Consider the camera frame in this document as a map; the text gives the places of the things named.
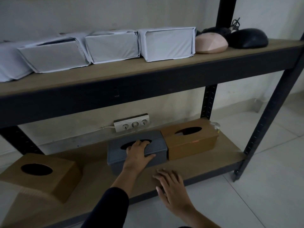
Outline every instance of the pink object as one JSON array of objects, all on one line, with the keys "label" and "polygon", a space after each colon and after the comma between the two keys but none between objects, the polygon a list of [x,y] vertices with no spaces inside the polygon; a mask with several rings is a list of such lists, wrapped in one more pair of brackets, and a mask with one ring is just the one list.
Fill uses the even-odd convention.
[{"label": "pink object", "polygon": [[196,53],[221,53],[227,47],[228,42],[218,33],[203,33],[195,38]]}]

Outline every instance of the round opening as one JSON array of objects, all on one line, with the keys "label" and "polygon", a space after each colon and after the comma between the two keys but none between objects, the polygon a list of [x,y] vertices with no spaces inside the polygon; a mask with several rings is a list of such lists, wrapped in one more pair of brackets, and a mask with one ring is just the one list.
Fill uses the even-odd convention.
[{"label": "round opening", "polygon": [[21,166],[21,170],[27,174],[36,176],[44,176],[53,172],[50,167],[37,163],[25,164]]},{"label": "round opening", "polygon": [[175,134],[176,135],[188,135],[188,134],[199,132],[201,130],[202,130],[201,127],[189,127],[189,128],[179,130]]},{"label": "round opening", "polygon": [[[152,140],[150,140],[150,139],[141,139],[140,141],[141,141],[141,142],[143,142],[143,141],[152,142]],[[136,141],[128,142],[127,144],[122,145],[120,148],[121,148],[121,149],[127,149],[129,146],[132,146],[135,142],[136,142]]]}]

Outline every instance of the white power strip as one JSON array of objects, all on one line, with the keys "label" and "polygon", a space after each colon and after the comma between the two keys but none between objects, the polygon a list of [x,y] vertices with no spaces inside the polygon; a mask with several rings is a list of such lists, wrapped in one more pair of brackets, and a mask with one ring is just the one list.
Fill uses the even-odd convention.
[{"label": "white power strip", "polygon": [[136,127],[143,127],[150,124],[148,114],[136,115],[129,118],[118,119],[114,121],[116,132],[130,130]]}]

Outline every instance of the white wall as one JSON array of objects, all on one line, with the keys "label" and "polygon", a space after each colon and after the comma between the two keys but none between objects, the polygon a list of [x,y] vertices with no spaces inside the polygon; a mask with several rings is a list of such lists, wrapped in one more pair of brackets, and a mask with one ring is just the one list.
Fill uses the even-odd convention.
[{"label": "white wall", "polygon": [[[114,28],[204,29],[215,25],[218,4],[219,0],[0,0],[0,40]],[[257,27],[272,38],[299,39],[304,31],[303,8],[303,0],[237,0],[234,18],[241,17],[241,28]],[[273,78],[274,74],[267,74],[219,84],[214,109],[263,96]],[[295,91],[303,90],[303,84],[301,77]],[[111,125],[115,119],[141,113],[149,113],[153,125],[160,125],[199,114],[203,92],[204,88],[199,88],[28,123],[21,128],[42,145],[86,134]],[[103,131],[100,140],[107,133],[113,130]],[[0,138],[0,153],[10,150],[13,148]],[[1,156],[0,166],[18,157],[16,152],[7,153]]]}]

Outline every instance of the black sleeve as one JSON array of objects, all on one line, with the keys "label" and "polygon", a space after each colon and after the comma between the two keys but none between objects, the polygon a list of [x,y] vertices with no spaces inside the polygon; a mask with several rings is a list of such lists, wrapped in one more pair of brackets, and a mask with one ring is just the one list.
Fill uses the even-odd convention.
[{"label": "black sleeve", "polygon": [[129,207],[127,193],[117,187],[109,188],[103,194],[81,228],[123,227]]}]

